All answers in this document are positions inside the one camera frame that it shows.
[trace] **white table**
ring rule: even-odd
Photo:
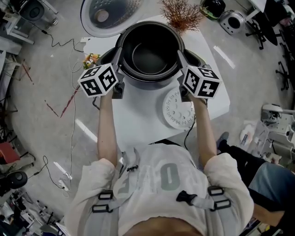
[[[20,66],[20,64],[15,61],[12,55],[10,58],[6,58],[6,51],[0,54],[0,102],[3,102],[6,98],[6,93],[12,78],[11,74],[16,66]]]
[[[6,39],[0,36],[0,50],[7,51],[8,53],[18,55],[20,50],[22,49],[22,45],[15,43],[10,39]]]
[[[7,26],[6,26],[7,35],[16,37],[16,38],[23,40],[29,44],[34,44],[34,41],[29,39],[29,35],[15,29],[15,27],[18,24],[18,22],[20,21],[20,19],[21,19],[21,16],[18,16],[17,18],[13,19],[11,22],[7,23]]]
[[[161,16],[151,17],[143,21],[166,21]],[[115,46],[118,35],[110,38],[83,38],[86,42],[84,52],[103,55]],[[182,36],[185,47],[196,53],[209,64],[221,78],[214,57],[201,32],[187,32]],[[165,88],[158,90],[141,90],[125,81],[124,96],[121,100],[113,100],[114,123],[117,142],[121,151],[128,146],[150,144],[183,132],[171,127],[163,116],[163,101],[166,94],[179,83],[175,79]],[[224,84],[217,91],[216,97],[208,102],[210,119],[227,113],[230,109],[230,99]]]
[[[42,4],[44,4],[45,6],[47,6],[51,11],[54,12],[54,14],[57,14],[58,11],[46,0],[38,0],[39,2],[41,2]]]
[[[264,12],[267,0],[249,0],[256,8],[250,15],[246,16],[246,20],[253,18],[257,13]]]

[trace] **black pot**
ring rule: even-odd
[[[159,89],[179,71],[177,51],[183,52],[180,35],[166,24],[145,21],[129,27],[117,40],[124,51],[122,71],[130,84]]]

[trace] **white cable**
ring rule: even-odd
[[[74,91],[74,94],[73,94],[73,100],[74,100],[74,124],[73,124],[73,131],[72,131],[72,135],[71,135],[71,147],[70,147],[70,159],[71,159],[71,167],[70,167],[70,175],[72,174],[72,144],[73,144],[73,135],[74,135],[74,131],[75,131],[75,116],[76,116],[76,103],[75,103],[75,93],[76,93],[76,88],[78,87],[79,85],[77,85],[75,87],[75,91]]]
[[[71,71],[71,85],[72,85],[73,90],[76,90],[76,89],[74,88],[74,86],[73,86],[73,73],[78,72],[78,71],[83,67],[83,62],[82,62],[82,61],[77,61],[77,62],[74,64],[73,68],[71,68],[71,64],[70,64],[71,54],[72,54],[72,52],[73,52],[75,46],[76,46],[78,43],[74,44],[74,46],[73,46],[73,48],[72,48],[72,50],[71,50],[71,52],[70,52],[70,54],[69,54],[69,58],[68,58],[68,61],[69,61],[69,68],[70,68],[70,71]],[[78,63],[81,63],[81,65],[80,65],[80,67],[79,67],[77,70],[74,71],[74,68],[75,68],[75,66],[76,66]]]
[[[68,59],[69,59],[69,68],[70,68],[70,71],[71,71],[71,85],[72,85],[72,88],[73,88],[73,90],[74,90],[74,93],[73,93],[73,100],[74,100],[74,120],[73,120],[73,131],[72,131],[72,135],[71,135],[71,146],[70,146],[70,161],[71,161],[71,165],[70,165],[70,174],[67,173],[69,176],[72,174],[72,144],[73,144],[73,135],[74,135],[74,131],[75,131],[75,117],[76,117],[75,93],[76,93],[77,91],[81,91],[81,90],[77,90],[77,87],[78,87],[79,85],[77,85],[75,88],[74,88],[74,86],[73,86],[73,73],[78,72],[78,71],[82,68],[82,66],[83,66],[83,63],[82,63],[81,61],[77,61],[77,62],[74,64],[73,68],[71,68],[70,57],[71,57],[71,53],[73,52],[75,46],[76,46],[78,43],[74,44],[74,46],[73,46],[73,48],[72,48],[72,50],[71,50],[71,52],[70,52],[70,54],[69,54],[69,58],[68,58]],[[79,62],[81,63],[81,66],[80,66],[77,70],[74,70],[75,66],[76,66]]]
[[[67,178],[69,178],[69,180],[70,180],[70,187],[69,187],[69,190],[68,190],[68,192],[71,190],[71,188],[72,188],[72,183],[71,183],[71,177],[70,177],[70,175],[66,172],[66,173],[64,173],[64,175],[67,177]],[[67,179],[63,179],[63,178],[59,178],[60,180],[62,180],[62,181],[64,181],[64,182],[66,182],[67,181]]]

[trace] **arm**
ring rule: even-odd
[[[230,210],[235,216],[233,225],[236,235],[239,235],[253,215],[253,200],[241,180],[236,160],[227,153],[217,156],[207,106],[200,99],[192,98],[192,101],[195,106],[200,161],[204,166],[204,173],[210,184],[222,187],[225,197],[231,201]]]
[[[112,91],[100,98],[100,120],[98,127],[98,159],[105,158],[117,166],[117,140],[112,112]]]
[[[262,206],[254,204],[253,217],[258,219],[260,222],[271,226],[277,226],[284,213],[284,211],[270,212]]]
[[[191,100],[195,106],[200,161],[205,166],[210,158],[217,155],[216,142],[211,128],[207,106],[199,98],[191,96]]]

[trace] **white round disc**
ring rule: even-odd
[[[194,104],[193,102],[181,102],[179,88],[174,88],[164,99],[163,115],[173,128],[189,130],[195,118]]]

